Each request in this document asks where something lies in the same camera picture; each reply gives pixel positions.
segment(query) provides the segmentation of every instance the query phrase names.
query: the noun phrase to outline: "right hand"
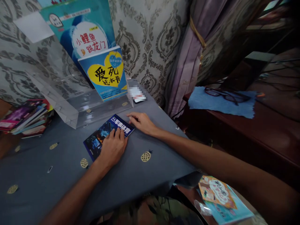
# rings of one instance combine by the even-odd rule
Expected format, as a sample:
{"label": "right hand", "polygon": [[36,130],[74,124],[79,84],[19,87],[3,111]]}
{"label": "right hand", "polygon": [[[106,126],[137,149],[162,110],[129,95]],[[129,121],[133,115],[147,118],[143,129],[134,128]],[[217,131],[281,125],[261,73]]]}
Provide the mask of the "right hand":
{"label": "right hand", "polygon": [[159,128],[152,123],[146,113],[131,112],[126,116],[130,118],[129,124],[135,125],[137,129],[147,135],[153,136],[159,130]]}

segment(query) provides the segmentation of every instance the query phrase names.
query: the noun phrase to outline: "purple curtain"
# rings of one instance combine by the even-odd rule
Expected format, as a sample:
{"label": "purple curtain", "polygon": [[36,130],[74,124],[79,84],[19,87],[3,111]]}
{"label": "purple curtain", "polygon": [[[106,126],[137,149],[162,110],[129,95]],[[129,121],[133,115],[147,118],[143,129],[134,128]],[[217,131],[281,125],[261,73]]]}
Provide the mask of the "purple curtain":
{"label": "purple curtain", "polygon": [[[195,28],[205,41],[217,31],[225,14],[232,8],[233,2],[236,2],[236,0],[193,1],[191,17]],[[185,106],[186,102],[182,100],[183,96],[194,90],[202,49],[199,39],[188,25],[179,50],[180,55],[175,62],[177,64],[173,67],[166,89],[167,104],[165,110],[171,117]]]}

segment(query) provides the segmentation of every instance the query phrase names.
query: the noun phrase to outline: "acrylic display box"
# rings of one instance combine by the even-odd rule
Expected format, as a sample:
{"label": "acrylic display box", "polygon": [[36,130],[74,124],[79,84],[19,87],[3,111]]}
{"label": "acrylic display box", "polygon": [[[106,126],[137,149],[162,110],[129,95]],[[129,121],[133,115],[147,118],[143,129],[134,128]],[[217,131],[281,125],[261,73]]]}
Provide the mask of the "acrylic display box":
{"label": "acrylic display box", "polygon": [[[89,123],[133,107],[133,100],[128,94],[103,102],[95,89],[68,93],[67,98],[63,97],[64,94],[58,86],[72,85],[73,75],[49,81],[39,73],[27,74],[61,119],[74,129],[86,127]],[[127,89],[134,85],[135,81],[127,80]]]}

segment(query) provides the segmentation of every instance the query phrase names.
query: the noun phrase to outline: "stack of books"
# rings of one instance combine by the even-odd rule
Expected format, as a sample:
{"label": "stack of books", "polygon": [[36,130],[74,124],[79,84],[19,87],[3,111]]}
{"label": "stack of books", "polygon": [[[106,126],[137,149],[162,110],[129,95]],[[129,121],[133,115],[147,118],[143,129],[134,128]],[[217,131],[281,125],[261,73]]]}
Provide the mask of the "stack of books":
{"label": "stack of books", "polygon": [[42,135],[54,115],[53,107],[46,99],[29,99],[0,121],[0,130],[22,138]]}

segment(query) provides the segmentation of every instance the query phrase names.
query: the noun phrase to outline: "table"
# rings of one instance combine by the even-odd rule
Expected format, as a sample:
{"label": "table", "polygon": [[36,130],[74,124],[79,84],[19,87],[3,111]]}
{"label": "table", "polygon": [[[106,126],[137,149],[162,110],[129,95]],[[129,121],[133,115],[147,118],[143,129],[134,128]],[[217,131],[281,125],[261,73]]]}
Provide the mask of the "table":
{"label": "table", "polygon": [[[131,111],[146,112],[153,123],[186,137],[168,115],[146,93],[147,101],[118,115],[125,121]],[[0,221],[3,224],[37,224],[85,173],[82,158],[92,164],[83,141],[107,119],[74,130],[56,117],[43,136],[24,139],[21,150],[13,150],[0,161]],[[56,148],[49,147],[59,143]],[[141,155],[152,150],[148,162]],[[81,221],[89,223],[144,193],[195,171],[194,166],[163,142],[139,130],[133,131],[120,162],[101,180],[88,198]],[[7,194],[12,185],[19,189]]]}
{"label": "table", "polygon": [[[184,96],[188,101],[190,94]],[[299,191],[300,124],[259,102],[255,116],[247,119],[211,110],[187,108],[178,126],[182,130],[197,127],[229,154],[278,177]]]}

